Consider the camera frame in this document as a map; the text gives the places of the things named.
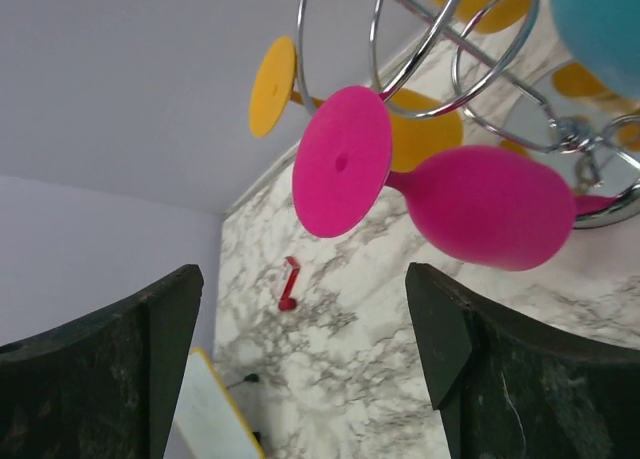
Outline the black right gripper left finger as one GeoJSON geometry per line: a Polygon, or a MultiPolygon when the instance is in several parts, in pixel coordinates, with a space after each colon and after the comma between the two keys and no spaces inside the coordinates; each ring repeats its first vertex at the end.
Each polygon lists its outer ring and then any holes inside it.
{"type": "Polygon", "coordinates": [[[2,457],[163,457],[203,284],[199,267],[184,265],[2,346],[2,457]]]}

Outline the small yellow-framed whiteboard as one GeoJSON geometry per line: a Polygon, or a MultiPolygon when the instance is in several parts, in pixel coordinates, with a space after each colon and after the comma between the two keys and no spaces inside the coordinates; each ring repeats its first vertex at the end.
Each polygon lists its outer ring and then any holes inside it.
{"type": "Polygon", "coordinates": [[[174,424],[195,458],[263,458],[264,449],[200,348],[186,361],[174,424]]]}

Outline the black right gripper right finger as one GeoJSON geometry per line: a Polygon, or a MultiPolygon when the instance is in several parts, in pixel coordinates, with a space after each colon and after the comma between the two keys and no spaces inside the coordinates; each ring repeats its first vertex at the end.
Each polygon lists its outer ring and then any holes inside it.
{"type": "Polygon", "coordinates": [[[554,328],[428,264],[411,264],[405,287],[452,457],[638,456],[637,350],[554,328]]]}

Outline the red marker pen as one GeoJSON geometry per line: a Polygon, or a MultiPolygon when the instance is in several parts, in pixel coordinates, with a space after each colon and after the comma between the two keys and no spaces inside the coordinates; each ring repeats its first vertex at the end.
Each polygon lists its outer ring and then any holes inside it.
{"type": "Polygon", "coordinates": [[[293,256],[287,256],[285,258],[285,265],[285,282],[280,300],[278,302],[278,308],[281,312],[290,312],[295,310],[297,307],[297,300],[292,296],[292,292],[296,280],[299,276],[301,267],[299,262],[293,256]]]}

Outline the pink wine glass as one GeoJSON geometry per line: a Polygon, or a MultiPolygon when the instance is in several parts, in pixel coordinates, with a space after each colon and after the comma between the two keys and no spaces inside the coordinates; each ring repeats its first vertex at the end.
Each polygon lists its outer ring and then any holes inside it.
{"type": "Polygon", "coordinates": [[[550,167],[500,147],[466,145],[395,172],[393,149],[391,115],[376,93],[349,86],[331,95],[294,161],[293,203],[303,227],[319,238],[343,235],[390,187],[422,236],[463,262],[525,271],[566,243],[576,199],[550,167]]]}

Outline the chrome wine glass rack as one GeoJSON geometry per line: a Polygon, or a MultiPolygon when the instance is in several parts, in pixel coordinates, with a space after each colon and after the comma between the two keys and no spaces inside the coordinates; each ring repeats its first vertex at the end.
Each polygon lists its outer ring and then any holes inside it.
{"type": "Polygon", "coordinates": [[[626,114],[611,119],[601,130],[595,130],[587,120],[579,117],[559,116],[551,102],[537,89],[526,84],[508,67],[516,58],[536,24],[540,0],[523,0],[524,14],[520,28],[500,59],[494,60],[483,50],[468,40],[468,35],[494,9],[508,0],[485,0],[476,13],[467,20],[462,31],[456,31],[450,23],[462,0],[445,0],[437,11],[421,5],[415,0],[394,0],[428,26],[414,51],[407,56],[397,69],[388,85],[382,85],[377,66],[378,22],[384,0],[376,0],[369,31],[370,74],[375,91],[381,93],[384,101],[390,101],[422,64],[435,45],[443,38],[456,46],[451,63],[450,80],[454,97],[443,105],[426,110],[409,110],[394,107],[393,112],[409,120],[426,120],[452,111],[462,111],[464,115],[488,132],[529,151],[539,154],[578,154],[575,165],[576,185],[585,211],[578,214],[577,229],[593,229],[613,225],[630,219],[639,213],[639,184],[633,182],[611,198],[588,195],[588,190],[601,183],[603,165],[596,160],[596,152],[606,148],[611,154],[632,168],[638,168],[639,160],[613,141],[621,128],[636,125],[638,114],[626,114]],[[503,79],[517,89],[521,96],[536,104],[545,114],[546,131],[550,143],[543,146],[532,142],[507,129],[487,121],[477,114],[470,103],[497,79],[503,79]]]}

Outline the black whiteboard clip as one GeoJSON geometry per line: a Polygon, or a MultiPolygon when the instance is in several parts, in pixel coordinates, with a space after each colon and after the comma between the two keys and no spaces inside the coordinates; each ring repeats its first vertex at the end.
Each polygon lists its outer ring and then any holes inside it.
{"type": "Polygon", "coordinates": [[[257,373],[250,373],[250,374],[247,374],[246,376],[244,376],[241,380],[238,380],[236,382],[233,382],[233,383],[227,385],[227,388],[231,389],[231,388],[237,387],[237,386],[239,386],[241,384],[245,384],[245,383],[247,383],[247,384],[256,384],[256,383],[259,383],[259,382],[260,382],[260,376],[257,373]]]}

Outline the yellow wine glass front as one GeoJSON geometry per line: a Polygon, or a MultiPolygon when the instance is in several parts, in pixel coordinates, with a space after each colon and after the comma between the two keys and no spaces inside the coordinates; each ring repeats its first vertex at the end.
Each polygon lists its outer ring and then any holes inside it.
{"type": "MultiPolygon", "coordinates": [[[[289,36],[277,38],[266,52],[257,71],[250,95],[248,122],[252,135],[266,136],[278,123],[290,102],[302,104],[294,89],[297,53],[289,36]]],[[[390,115],[393,134],[391,170],[409,172],[427,158],[463,142],[463,122],[456,112],[429,119],[409,119],[390,115]]]]}

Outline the blue wine glass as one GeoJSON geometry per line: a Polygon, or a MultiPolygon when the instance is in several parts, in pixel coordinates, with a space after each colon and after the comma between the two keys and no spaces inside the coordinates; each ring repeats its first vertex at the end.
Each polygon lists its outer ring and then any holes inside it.
{"type": "Polygon", "coordinates": [[[550,0],[557,33],[613,92],[639,98],[639,0],[550,0]]]}

